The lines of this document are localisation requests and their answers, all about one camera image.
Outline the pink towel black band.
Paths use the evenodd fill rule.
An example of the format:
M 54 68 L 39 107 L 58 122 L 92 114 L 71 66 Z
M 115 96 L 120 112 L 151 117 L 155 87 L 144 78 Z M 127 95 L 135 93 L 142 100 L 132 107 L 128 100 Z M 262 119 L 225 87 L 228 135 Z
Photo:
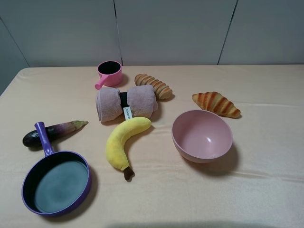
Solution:
M 99 121 L 102 123 L 118 118 L 124 113 L 124 109 L 128 109 L 126 118 L 150 118 L 158 109 L 154 88 L 151 85 L 134 86 L 126 92 L 104 87 L 97 93 L 95 103 Z

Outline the long striped bread roll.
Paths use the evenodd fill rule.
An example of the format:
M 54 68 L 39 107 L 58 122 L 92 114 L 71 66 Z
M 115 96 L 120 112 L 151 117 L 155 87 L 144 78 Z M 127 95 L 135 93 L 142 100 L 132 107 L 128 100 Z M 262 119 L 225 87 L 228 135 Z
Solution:
M 169 99 L 172 96 L 172 89 L 164 82 L 147 74 L 138 74 L 134 78 L 136 86 L 152 85 L 158 100 Z

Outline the yellow plush banana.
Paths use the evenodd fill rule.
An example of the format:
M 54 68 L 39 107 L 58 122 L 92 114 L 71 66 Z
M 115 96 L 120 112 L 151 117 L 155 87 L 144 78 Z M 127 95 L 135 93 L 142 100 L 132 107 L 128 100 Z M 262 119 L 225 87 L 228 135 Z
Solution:
M 129 181 L 134 175 L 130 167 L 124 145 L 131 137 L 150 128 L 152 122 L 146 117 L 134 117 L 119 124 L 110 134 L 106 142 L 106 159 L 112 167 L 124 174 L 124 179 Z

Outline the pink plastic bowl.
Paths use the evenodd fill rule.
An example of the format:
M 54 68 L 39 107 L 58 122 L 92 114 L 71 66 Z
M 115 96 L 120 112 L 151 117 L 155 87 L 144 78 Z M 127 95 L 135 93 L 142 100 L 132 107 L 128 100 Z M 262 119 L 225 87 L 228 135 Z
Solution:
M 180 114 L 172 124 L 173 143 L 180 155 L 195 163 L 210 163 L 225 155 L 233 143 L 229 125 L 205 110 Z

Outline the pink toy saucepan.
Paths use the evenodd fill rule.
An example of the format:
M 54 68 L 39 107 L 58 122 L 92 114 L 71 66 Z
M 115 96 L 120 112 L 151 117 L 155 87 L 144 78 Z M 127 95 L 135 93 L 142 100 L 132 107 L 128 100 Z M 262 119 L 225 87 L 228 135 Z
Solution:
M 123 80 L 122 65 L 117 61 L 105 61 L 97 67 L 100 79 L 95 84 L 95 89 L 100 90 L 102 86 L 116 86 Z

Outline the striped toy croissant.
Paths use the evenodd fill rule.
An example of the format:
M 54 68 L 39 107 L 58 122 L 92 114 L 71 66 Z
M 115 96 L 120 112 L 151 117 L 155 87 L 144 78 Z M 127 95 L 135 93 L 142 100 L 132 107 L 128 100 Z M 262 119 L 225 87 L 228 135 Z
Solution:
M 241 116 L 241 111 L 219 92 L 193 94 L 192 100 L 202 110 L 213 112 L 219 116 L 235 119 Z

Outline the dark purple toy eggplant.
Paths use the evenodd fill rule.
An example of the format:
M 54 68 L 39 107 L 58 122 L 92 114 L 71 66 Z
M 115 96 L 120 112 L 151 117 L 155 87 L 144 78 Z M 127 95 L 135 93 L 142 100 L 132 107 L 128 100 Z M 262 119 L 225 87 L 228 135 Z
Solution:
M 76 133 L 88 123 L 88 121 L 75 120 L 66 123 L 51 125 L 46 127 L 45 129 L 49 141 L 53 142 Z M 37 130 L 27 133 L 23 137 L 22 143 L 28 148 L 37 148 L 42 146 Z

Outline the purple toy frying pan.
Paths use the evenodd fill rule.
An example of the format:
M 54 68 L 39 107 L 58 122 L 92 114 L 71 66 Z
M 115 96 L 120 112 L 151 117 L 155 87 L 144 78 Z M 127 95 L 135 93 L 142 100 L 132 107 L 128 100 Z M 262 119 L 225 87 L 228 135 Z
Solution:
M 35 123 L 45 156 L 27 173 L 21 190 L 24 205 L 41 216 L 62 216 L 76 209 L 88 196 L 92 175 L 83 156 L 56 152 L 43 122 Z

